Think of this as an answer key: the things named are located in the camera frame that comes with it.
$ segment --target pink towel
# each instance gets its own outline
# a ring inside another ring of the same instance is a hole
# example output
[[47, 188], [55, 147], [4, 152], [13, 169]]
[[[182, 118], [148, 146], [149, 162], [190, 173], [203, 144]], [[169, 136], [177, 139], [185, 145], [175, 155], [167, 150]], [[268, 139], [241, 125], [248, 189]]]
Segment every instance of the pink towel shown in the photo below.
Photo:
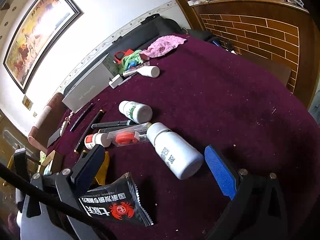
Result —
[[141, 51], [139, 55], [143, 60], [149, 60], [151, 57], [161, 57], [185, 41], [186, 39], [174, 35], [163, 36], [152, 43], [147, 50]]

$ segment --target wooden cabinet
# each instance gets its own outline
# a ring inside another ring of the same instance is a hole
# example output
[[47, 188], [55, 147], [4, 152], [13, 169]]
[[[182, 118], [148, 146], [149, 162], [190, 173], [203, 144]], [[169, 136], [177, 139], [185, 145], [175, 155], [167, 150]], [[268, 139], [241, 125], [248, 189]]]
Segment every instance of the wooden cabinet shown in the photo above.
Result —
[[309, 107], [318, 84], [320, 35], [307, 10], [278, 0], [218, 0], [193, 9], [206, 30], [237, 53], [290, 67], [287, 88]]
[[[8, 165], [14, 151], [26, 147], [27, 152], [35, 159], [39, 157], [39, 150], [31, 146], [28, 139], [20, 133], [0, 110], [0, 162]], [[11, 185], [4, 186], [0, 178], [0, 217], [7, 223], [8, 215], [17, 212], [15, 205], [15, 188]]]

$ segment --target clear plastic box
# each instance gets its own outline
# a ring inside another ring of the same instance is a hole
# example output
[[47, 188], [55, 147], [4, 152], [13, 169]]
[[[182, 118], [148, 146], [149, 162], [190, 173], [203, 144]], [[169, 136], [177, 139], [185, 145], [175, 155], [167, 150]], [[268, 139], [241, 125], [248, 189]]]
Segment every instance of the clear plastic box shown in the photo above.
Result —
[[150, 142], [147, 138], [147, 130], [150, 125], [151, 123], [146, 122], [121, 130], [109, 132], [108, 139], [110, 139], [111, 142], [117, 147], [138, 143], [147, 143]]

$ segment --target black pen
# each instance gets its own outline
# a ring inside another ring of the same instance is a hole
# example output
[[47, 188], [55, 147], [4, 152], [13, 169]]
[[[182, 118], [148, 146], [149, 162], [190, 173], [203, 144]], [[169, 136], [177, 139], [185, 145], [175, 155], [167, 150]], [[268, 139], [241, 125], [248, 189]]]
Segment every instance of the black pen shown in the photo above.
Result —
[[117, 127], [117, 126], [128, 126], [132, 124], [137, 124], [132, 120], [124, 120], [124, 121], [114, 121], [114, 122], [101, 122], [101, 123], [94, 123], [91, 128], [92, 129], [103, 129], [109, 127]]
[[90, 111], [90, 109], [92, 108], [93, 103], [91, 103], [86, 110], [81, 114], [81, 116], [79, 116], [79, 118], [77, 119], [77, 121], [74, 123], [74, 125], [71, 127], [70, 132], [72, 132], [74, 129], [76, 129], [79, 125], [79, 123], [84, 119], [85, 115]]
[[101, 109], [97, 115], [92, 119], [91, 123], [87, 127], [87, 129], [84, 131], [83, 135], [81, 136], [79, 142], [77, 143], [77, 146], [74, 150], [75, 153], [79, 153], [82, 148], [84, 147], [84, 138], [89, 134], [89, 132], [92, 131], [91, 125], [93, 125], [96, 122], [99, 122], [102, 116], [104, 115], [104, 111]]
[[118, 131], [118, 130], [122, 130], [122, 129], [129, 128], [129, 127], [133, 127], [133, 126], [136, 126], [136, 125], [138, 125], [138, 124], [136, 123], [136, 124], [133, 124], [133, 125], [109, 127], [109, 128], [100, 129], [98, 132], [99, 133], [113, 132], [113, 131]]

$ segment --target wallpaper border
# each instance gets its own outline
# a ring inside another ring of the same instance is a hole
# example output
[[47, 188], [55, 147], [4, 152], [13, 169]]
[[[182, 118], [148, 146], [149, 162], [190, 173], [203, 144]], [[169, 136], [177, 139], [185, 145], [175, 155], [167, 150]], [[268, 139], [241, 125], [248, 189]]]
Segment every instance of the wallpaper border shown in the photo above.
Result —
[[131, 22], [128, 22], [126, 25], [112, 33], [109, 37], [107, 37], [103, 42], [101, 42], [97, 47], [95, 47], [84, 59], [69, 73], [69, 75], [64, 79], [64, 81], [60, 84], [57, 90], [54, 92], [53, 95], [60, 92], [63, 93], [64, 89], [72, 82], [72, 80], [76, 77], [78, 73], [84, 70], [97, 56], [99, 56], [103, 51], [109, 48], [112, 45], [112, 42], [117, 40], [120, 36], [125, 35], [129, 31], [133, 30], [137, 27], [140, 22], [142, 22], [146, 17], [155, 14], [161, 13], [168, 9], [171, 9], [177, 5], [175, 0], [169, 1], [164, 3], [146, 13], [140, 15], [139, 17], [135, 18]]

